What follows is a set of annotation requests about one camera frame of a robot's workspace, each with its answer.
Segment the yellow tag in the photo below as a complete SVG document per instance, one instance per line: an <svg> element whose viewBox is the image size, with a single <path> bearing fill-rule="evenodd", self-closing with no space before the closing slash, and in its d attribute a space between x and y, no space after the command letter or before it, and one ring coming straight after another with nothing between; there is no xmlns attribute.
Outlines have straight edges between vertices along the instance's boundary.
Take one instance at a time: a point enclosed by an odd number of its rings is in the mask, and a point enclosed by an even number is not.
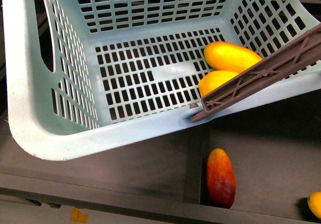
<svg viewBox="0 0 321 224"><path fill-rule="evenodd" d="M84 214L79 212L79 208L74 207L71 211L70 220L81 222L81 223L87 223L89 214Z"/></svg>

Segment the brown plastic bar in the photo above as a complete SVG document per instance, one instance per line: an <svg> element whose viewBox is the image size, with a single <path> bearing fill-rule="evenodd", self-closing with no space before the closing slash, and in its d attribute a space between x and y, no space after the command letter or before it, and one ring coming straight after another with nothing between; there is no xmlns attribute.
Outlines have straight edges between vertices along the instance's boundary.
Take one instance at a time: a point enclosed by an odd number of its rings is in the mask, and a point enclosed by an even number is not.
<svg viewBox="0 0 321 224"><path fill-rule="evenodd" d="M321 59L321 24L307 31L254 66L202 98L203 110L191 117L197 122Z"/></svg>

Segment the mango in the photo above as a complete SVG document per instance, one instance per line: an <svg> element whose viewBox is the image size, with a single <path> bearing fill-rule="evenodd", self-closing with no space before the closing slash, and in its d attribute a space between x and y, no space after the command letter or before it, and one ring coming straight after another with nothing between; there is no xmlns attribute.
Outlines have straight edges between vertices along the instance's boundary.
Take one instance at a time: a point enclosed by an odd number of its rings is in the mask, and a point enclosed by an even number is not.
<svg viewBox="0 0 321 224"><path fill-rule="evenodd" d="M236 193L232 162L226 152L215 149L207 161L206 187L210 200L217 207L231 208Z"/></svg>
<svg viewBox="0 0 321 224"><path fill-rule="evenodd" d="M256 52L229 42L212 42L204 49L206 62L215 70L241 73L262 60Z"/></svg>
<svg viewBox="0 0 321 224"><path fill-rule="evenodd" d="M209 92L223 85L227 81L231 80L233 77L238 75L237 72L229 72L229 71L213 71L206 74L205 77L201 79L199 82L199 90L201 97L205 96Z"/></svg>

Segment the basket handle hole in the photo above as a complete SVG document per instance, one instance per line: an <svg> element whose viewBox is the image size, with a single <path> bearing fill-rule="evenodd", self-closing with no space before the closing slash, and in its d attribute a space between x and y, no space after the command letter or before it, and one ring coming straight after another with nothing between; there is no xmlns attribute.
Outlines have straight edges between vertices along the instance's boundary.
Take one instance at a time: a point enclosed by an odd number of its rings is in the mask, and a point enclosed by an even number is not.
<svg viewBox="0 0 321 224"><path fill-rule="evenodd" d="M44 0L35 0L41 57L49 71L54 72L54 58L50 24Z"/></svg>

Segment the dark gray surface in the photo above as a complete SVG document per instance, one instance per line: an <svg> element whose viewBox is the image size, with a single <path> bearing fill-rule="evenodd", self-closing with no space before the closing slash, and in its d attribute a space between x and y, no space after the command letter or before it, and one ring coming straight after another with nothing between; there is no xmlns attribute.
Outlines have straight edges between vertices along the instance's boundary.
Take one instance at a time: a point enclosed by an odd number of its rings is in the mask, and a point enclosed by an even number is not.
<svg viewBox="0 0 321 224"><path fill-rule="evenodd" d="M320 94L67 162L24 152L4 115L0 193L179 223L317 221L306 198L321 189ZM234 166L237 191L231 210L196 204L207 203L200 193L202 163L214 148L223 148Z"/></svg>

